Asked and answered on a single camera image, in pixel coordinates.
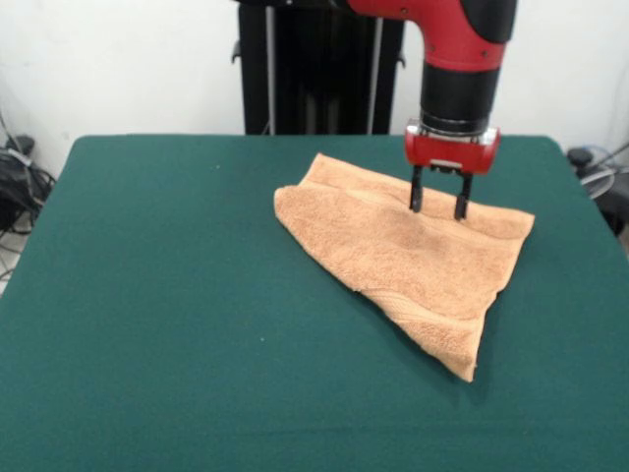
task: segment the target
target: green table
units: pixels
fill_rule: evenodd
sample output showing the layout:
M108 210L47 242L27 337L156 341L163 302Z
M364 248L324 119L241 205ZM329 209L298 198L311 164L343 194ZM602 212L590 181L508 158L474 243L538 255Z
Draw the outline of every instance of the green table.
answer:
M538 219L472 384L275 220L319 150L409 175L395 137L77 141L0 302L0 471L629 470L629 266L559 148L476 181Z

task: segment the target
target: white wall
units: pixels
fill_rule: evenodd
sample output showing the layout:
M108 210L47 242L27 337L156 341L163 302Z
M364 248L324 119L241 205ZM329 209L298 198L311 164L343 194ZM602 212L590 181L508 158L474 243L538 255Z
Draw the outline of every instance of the white wall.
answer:
M85 134L242 133L228 0L0 0L0 103L40 161ZM563 146L629 139L629 2L520 0L492 122ZM406 33L392 132L417 115L422 43Z

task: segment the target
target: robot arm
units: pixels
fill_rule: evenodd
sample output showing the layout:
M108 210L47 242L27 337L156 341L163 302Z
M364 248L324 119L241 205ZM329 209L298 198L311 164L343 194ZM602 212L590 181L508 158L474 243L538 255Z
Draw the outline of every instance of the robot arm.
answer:
M406 131L415 166L411 209L422 207L424 167L463 176L456 219L466 217L472 175L487 173L500 140L487 128L517 0L336 0L357 14L409 20L424 36L422 110Z

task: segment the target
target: black metal stand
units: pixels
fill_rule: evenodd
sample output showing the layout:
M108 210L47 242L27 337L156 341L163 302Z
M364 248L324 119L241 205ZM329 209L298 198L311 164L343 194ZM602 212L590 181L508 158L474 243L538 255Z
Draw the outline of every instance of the black metal stand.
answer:
M252 5L239 21L247 134L388 134L402 22Z

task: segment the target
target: folded towel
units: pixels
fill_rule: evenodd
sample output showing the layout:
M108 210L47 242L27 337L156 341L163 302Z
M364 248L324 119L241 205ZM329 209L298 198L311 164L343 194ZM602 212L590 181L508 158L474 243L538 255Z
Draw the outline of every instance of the folded towel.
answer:
M374 301L428 354L471 382L485 314L509 281L534 217L424 189L318 155L297 186L275 192L275 214L304 250Z

